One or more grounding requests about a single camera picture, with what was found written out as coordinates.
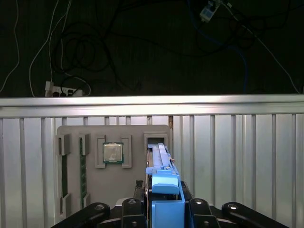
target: cpu processor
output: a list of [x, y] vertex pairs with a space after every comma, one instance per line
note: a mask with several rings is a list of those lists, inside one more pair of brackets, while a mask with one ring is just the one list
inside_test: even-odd
[[104, 146], [104, 163], [124, 162], [124, 144], [121, 142], [106, 142]]

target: dark wall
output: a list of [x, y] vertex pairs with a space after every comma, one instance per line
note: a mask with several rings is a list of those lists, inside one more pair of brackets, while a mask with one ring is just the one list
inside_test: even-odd
[[[54, 24], [65, 13], [67, 0], [59, 1]], [[0, 97], [31, 96], [29, 89], [29, 65], [45, 42], [52, 11], [56, 1], [19, 0], [19, 23], [17, 35], [20, 48], [20, 66], [8, 79]], [[234, 5], [245, 15], [269, 15], [283, 12], [287, 8], [284, 1], [235, 0]], [[292, 7], [303, 4], [293, 0]], [[113, 0], [99, 0], [98, 15], [104, 27], [109, 24], [117, 5]], [[16, 4], [14, 0], [0, 2], [0, 85], [14, 67], [16, 45], [13, 36]], [[220, 7], [217, 17], [229, 17], [225, 8]], [[94, 0], [73, 0], [67, 24], [87, 21], [98, 28], [95, 18]], [[284, 15], [269, 19], [270, 25], [279, 25]], [[268, 31], [261, 37], [273, 51], [276, 58], [290, 73], [295, 85], [304, 84], [304, 7], [292, 11], [283, 29]], [[202, 30], [221, 41], [229, 35], [228, 20], [215, 19], [203, 25]], [[60, 36], [61, 26], [53, 36], [52, 49]], [[196, 30], [191, 24], [189, 12], [184, 1], [166, 2], [136, 8], [118, 15], [112, 31], [153, 40], [164, 47], [181, 53], [202, 54], [195, 42]], [[174, 95], [174, 94], [241, 94], [243, 93], [244, 65], [233, 50], [226, 49], [208, 57], [185, 57], [142, 40], [110, 34], [105, 40], [117, 74], [129, 87], [141, 82], [141, 89], [131, 91], [125, 86], [114, 86], [113, 72], [107, 68], [103, 72], [91, 73], [76, 69], [77, 74], [87, 79], [93, 87], [93, 95]], [[206, 50], [217, 46], [203, 37], [200, 46]], [[100, 66], [106, 62], [102, 48], [97, 48]], [[253, 47], [244, 50], [248, 63], [248, 83], [246, 93], [294, 93], [288, 76], [273, 60], [265, 48], [255, 41]], [[65, 76], [54, 74], [55, 85], [60, 85]], [[32, 68], [32, 86], [36, 96], [44, 95], [45, 81], [50, 80], [48, 45], [42, 50]], [[69, 80], [67, 86], [78, 87], [82, 83]]]

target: screw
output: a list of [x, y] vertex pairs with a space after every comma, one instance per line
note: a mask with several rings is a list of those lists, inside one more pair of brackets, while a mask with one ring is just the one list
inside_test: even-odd
[[135, 203], [136, 203], [136, 201], [135, 201], [135, 200], [133, 200], [133, 199], [131, 199], [131, 200], [129, 200], [129, 201], [128, 201], [128, 203], [130, 203], [130, 204], [135, 204]]
[[196, 199], [196, 200], [194, 200], [194, 202], [195, 202], [196, 204], [202, 204], [202, 203], [203, 203], [200, 199]]
[[104, 208], [105, 207], [102, 204], [98, 204], [98, 205], [96, 205], [95, 210], [102, 210]]
[[236, 205], [234, 205], [234, 204], [228, 204], [228, 207], [229, 207], [230, 209], [232, 209], [232, 210], [238, 209], [238, 207], [237, 207]]

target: white cable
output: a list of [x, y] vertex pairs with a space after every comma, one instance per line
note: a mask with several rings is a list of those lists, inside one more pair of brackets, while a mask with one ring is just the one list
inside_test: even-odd
[[[238, 21], [238, 19], [236, 18], [236, 16], [234, 16], [233, 12], [230, 10], [231, 8], [231, 4], [228, 7], [226, 4], [222, 3], [223, 6], [225, 6], [225, 8], [229, 11], [229, 13], [234, 17], [235, 20]], [[294, 85], [293, 79], [291, 78], [290, 74], [287, 72], [287, 70], [282, 66], [282, 64], [279, 62], [279, 60], [277, 60], [277, 58], [275, 57], [275, 55], [271, 52], [271, 50], [269, 50], [269, 48], [263, 43], [263, 41], [261, 41], [261, 39], [259, 37], [257, 37], [250, 29], [248, 29], [245, 25], [242, 25], [245, 29], [247, 29], [248, 32], [250, 32], [252, 35], [255, 36], [255, 38], [257, 38], [257, 40], [261, 43], [261, 45], [263, 45], [265, 47], [265, 49], [269, 52], [269, 54], [271, 54], [271, 56], [274, 58], [274, 60], [277, 62], [277, 64], [284, 70], [284, 72], [288, 75], [291, 84], [293, 85], [295, 91], [300, 94], [300, 92], [297, 90], [296, 86]]]
[[[57, 28], [58, 24], [60, 23], [60, 21], [65, 17], [65, 21], [64, 21], [64, 24], [63, 24], [63, 27], [62, 27], [62, 32], [64, 31], [64, 29], [65, 29], [65, 27], [66, 27], [67, 17], [68, 17], [68, 13], [69, 13], [69, 11], [70, 11], [71, 5], [72, 5], [72, 0], [69, 1], [68, 5], [67, 5], [67, 9], [66, 9], [67, 11], [66, 11], [66, 13], [59, 19], [59, 21], [58, 21], [57, 24], [55, 25], [55, 27], [54, 27], [54, 29], [52, 30], [51, 35], [50, 35], [49, 44], [48, 44], [48, 57], [49, 57], [50, 70], [51, 70], [51, 82], [53, 81], [53, 70], [52, 70], [52, 64], [51, 64], [51, 50], [50, 50], [50, 48], [51, 48], [52, 36], [53, 36], [53, 33], [54, 33], [55, 29]], [[63, 63], [62, 63], [62, 62], [63, 62], [63, 41], [62, 41], [62, 39], [61, 39], [61, 62], [60, 62], [60, 63], [61, 63], [61, 68], [63, 68], [63, 67], [62, 67]], [[80, 78], [80, 77], [75, 76], [74, 78], [76, 78], [76, 79], [78, 79], [78, 80], [80, 80], [80, 81], [86, 83], [86, 81], [83, 80], [83, 79]], [[88, 86], [88, 88], [89, 88], [89, 92], [88, 92], [88, 94], [85, 95], [85, 96], [90, 96], [90, 94], [91, 94], [91, 92], [92, 92], [92, 89], [91, 89], [91, 86], [90, 86], [88, 83], [86, 83], [86, 84], [87, 84], [87, 86]]]
[[2, 90], [4, 89], [6, 82], [8, 80], [8, 78], [10, 77], [10, 75], [16, 70], [16, 68], [19, 66], [20, 63], [20, 53], [19, 53], [19, 44], [18, 44], [18, 39], [17, 39], [17, 33], [16, 33], [16, 27], [19, 21], [19, 6], [18, 6], [18, 0], [16, 0], [16, 12], [17, 12], [17, 16], [16, 16], [16, 22], [15, 22], [15, 26], [14, 26], [14, 35], [15, 35], [15, 41], [16, 41], [16, 47], [17, 47], [17, 56], [18, 56], [18, 60], [17, 60], [17, 64], [15, 65], [15, 67], [9, 72], [9, 74], [6, 76], [4, 83], [2, 85], [2, 88], [0, 90], [0, 93], [2, 92]]
[[44, 48], [44, 46], [47, 44], [48, 42], [48, 39], [50, 37], [50, 34], [51, 34], [51, 29], [52, 29], [52, 24], [53, 24], [53, 19], [54, 19], [54, 14], [55, 14], [55, 11], [56, 11], [56, 8], [58, 6], [58, 3], [59, 3], [59, 0], [57, 0], [56, 2], [56, 5], [54, 7], [54, 10], [53, 10], [53, 14], [52, 14], [52, 18], [51, 18], [51, 23], [50, 23], [50, 26], [49, 26], [49, 30], [48, 30], [48, 36], [47, 36], [47, 40], [44, 42], [44, 44], [41, 46], [40, 50], [38, 51], [38, 53], [35, 55], [35, 57], [33, 58], [33, 61], [31, 62], [31, 64], [29, 65], [29, 75], [28, 75], [28, 79], [29, 79], [29, 87], [30, 87], [30, 90], [32, 92], [32, 95], [33, 97], [35, 97], [34, 95], [34, 92], [33, 92], [33, 88], [32, 88], [32, 82], [31, 82], [31, 70], [32, 70], [32, 66], [37, 58], [37, 56], [39, 55], [39, 53], [41, 52], [41, 50]]
[[68, 15], [68, 12], [70, 10], [70, 7], [71, 7], [71, 2], [72, 0], [69, 1], [68, 5], [67, 5], [67, 11], [66, 13], [59, 19], [59, 21], [56, 23], [55, 27], [53, 28], [52, 32], [51, 32], [51, 35], [50, 35], [50, 38], [49, 38], [49, 43], [48, 43], [48, 57], [49, 57], [49, 65], [50, 65], [50, 70], [51, 70], [51, 82], [53, 81], [53, 70], [52, 70], [52, 64], [51, 64], [51, 42], [52, 42], [52, 36], [53, 36], [53, 33], [54, 31], [56, 30], [58, 24], [61, 22], [61, 20], [66, 17], [67, 18], [67, 15]]
[[[68, 11], [67, 11], [67, 14], [66, 14], [65, 22], [63, 23], [62, 33], [64, 32], [65, 27], [66, 27], [67, 15], [68, 15]], [[61, 42], [61, 59], [60, 59], [60, 66], [61, 66], [61, 69], [63, 69], [63, 40], [61, 39], [60, 42]], [[71, 74], [69, 74], [69, 73], [67, 73], [67, 72], [64, 72], [64, 74], [67, 75], [67, 76], [72, 76]], [[86, 83], [86, 85], [87, 85], [88, 88], [89, 88], [89, 93], [88, 93], [87, 95], [85, 95], [85, 96], [90, 96], [90, 94], [91, 94], [91, 92], [92, 92], [91, 86], [90, 86], [85, 80], [83, 80], [83, 79], [80, 78], [80, 77], [75, 76], [74, 78], [76, 78], [76, 79], [78, 79], [78, 80], [80, 80], [80, 81]]]

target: white corrugated panel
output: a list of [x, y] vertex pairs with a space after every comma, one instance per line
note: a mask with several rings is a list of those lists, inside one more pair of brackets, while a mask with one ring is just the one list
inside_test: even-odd
[[[54, 137], [61, 125], [167, 124], [168, 116], [0, 119], [0, 224], [55, 223]], [[302, 114], [173, 116], [173, 156], [195, 197], [237, 201], [303, 227]]]

